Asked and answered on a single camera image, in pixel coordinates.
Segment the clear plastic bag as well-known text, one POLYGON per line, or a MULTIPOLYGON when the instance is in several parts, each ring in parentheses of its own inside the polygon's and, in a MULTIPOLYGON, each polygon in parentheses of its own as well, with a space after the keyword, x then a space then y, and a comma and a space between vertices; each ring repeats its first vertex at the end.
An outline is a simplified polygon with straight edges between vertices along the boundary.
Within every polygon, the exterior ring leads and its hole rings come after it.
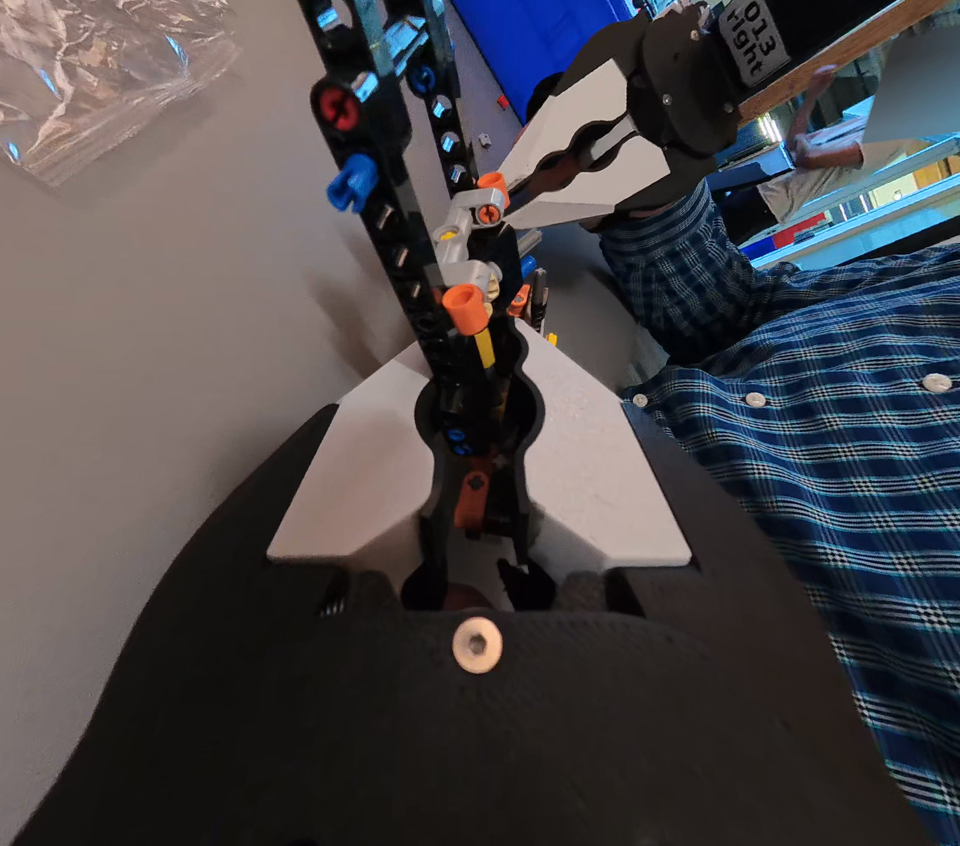
POLYGON ((1 0, 2 160, 56 188, 224 74, 227 0, 1 0))

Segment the person's plaid shirt torso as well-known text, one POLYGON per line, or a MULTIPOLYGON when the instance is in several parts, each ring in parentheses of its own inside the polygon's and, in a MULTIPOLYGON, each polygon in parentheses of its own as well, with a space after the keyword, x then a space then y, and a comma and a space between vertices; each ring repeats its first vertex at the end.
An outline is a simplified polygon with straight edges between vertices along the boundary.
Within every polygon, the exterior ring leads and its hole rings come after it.
POLYGON ((958 246, 798 272, 800 309, 643 395, 791 566, 894 780, 958 844, 958 246))

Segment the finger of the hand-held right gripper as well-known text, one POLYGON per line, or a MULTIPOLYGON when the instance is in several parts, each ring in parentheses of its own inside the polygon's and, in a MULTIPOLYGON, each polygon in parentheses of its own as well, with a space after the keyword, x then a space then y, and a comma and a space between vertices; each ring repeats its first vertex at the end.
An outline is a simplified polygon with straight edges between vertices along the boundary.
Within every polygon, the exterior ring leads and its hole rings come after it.
POLYGON ((627 77, 608 59, 544 102, 499 168, 507 188, 523 189, 541 171, 564 185, 606 167, 632 137, 619 125, 629 118, 627 77))
POLYGON ((510 194, 509 226, 516 231, 543 229, 610 216, 625 200, 669 174, 662 148, 634 135, 616 150, 612 161, 578 172, 569 182, 540 171, 516 194, 510 194))

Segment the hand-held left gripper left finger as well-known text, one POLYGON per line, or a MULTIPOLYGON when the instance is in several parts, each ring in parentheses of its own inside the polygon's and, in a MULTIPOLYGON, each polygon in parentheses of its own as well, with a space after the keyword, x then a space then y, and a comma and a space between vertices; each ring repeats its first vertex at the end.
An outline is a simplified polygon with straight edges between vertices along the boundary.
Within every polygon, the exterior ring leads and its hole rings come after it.
POLYGON ((419 346, 338 403, 267 550, 270 560, 421 560, 434 457, 415 423, 428 382, 419 346))

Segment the person's right forearm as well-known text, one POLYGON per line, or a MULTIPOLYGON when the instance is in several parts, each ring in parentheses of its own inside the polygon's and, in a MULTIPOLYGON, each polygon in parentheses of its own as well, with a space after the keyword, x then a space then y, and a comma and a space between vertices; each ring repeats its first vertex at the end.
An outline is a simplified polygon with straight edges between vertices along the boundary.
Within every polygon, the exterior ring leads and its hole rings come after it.
POLYGON ((755 330, 803 305, 803 277, 759 271, 730 240, 707 183, 599 236, 634 318, 682 367, 709 367, 755 330))

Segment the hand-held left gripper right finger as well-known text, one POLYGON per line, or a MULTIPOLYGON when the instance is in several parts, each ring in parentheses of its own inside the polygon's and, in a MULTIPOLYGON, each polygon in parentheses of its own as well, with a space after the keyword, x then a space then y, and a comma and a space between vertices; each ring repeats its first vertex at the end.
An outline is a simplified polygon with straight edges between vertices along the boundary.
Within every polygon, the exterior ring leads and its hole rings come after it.
POLYGON ((524 323, 522 372, 544 405, 524 455, 532 559, 546 571, 675 568, 691 550, 621 399, 524 323))

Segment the black lego beam assembly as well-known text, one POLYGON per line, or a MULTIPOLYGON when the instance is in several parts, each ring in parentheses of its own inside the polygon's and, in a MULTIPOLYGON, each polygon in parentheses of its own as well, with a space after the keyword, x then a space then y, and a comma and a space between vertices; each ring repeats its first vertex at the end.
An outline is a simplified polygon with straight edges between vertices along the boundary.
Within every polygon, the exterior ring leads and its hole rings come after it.
POLYGON ((443 0, 296 4, 325 70, 310 107, 338 168, 328 200, 361 217, 428 367, 424 420, 440 487, 419 515, 423 561, 444 566, 458 526, 510 540, 529 574, 536 530, 524 459, 545 406, 523 369, 523 322, 508 311, 522 286, 518 237, 498 190, 479 186, 443 0), (412 125, 403 85, 426 109, 445 191, 466 195, 450 262, 404 159, 412 125))

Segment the wooden beam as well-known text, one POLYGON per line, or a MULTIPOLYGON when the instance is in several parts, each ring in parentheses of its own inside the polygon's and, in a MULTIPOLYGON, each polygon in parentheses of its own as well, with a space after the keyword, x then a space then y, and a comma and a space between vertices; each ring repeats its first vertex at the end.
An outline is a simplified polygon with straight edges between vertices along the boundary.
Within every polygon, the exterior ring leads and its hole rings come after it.
POLYGON ((954 0, 895 0, 889 6, 839 36, 819 52, 774 75, 770 84, 738 106, 738 124, 757 120, 802 94, 814 72, 826 66, 845 67, 869 50, 926 20, 954 0))

